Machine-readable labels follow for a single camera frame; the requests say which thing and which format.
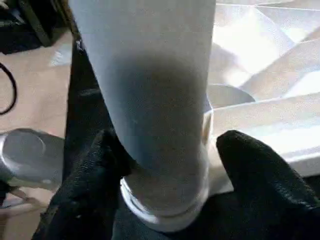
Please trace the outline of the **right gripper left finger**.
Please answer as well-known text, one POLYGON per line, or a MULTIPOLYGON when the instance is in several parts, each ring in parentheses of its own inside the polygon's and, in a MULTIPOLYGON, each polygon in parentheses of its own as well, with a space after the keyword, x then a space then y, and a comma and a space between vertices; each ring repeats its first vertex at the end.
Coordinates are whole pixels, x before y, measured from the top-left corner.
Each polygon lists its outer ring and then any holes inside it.
POLYGON ((114 129, 100 131, 41 214, 32 238, 110 240, 120 181, 130 174, 131 161, 114 129))

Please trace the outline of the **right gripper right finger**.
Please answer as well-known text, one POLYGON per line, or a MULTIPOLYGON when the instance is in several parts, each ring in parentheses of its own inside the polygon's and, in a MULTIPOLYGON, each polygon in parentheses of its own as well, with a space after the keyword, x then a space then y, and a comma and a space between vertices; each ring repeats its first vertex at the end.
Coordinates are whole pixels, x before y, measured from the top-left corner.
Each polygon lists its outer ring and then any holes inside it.
POLYGON ((320 199, 270 146, 237 130, 216 140, 241 218, 223 226, 209 217, 200 240, 317 240, 320 199))

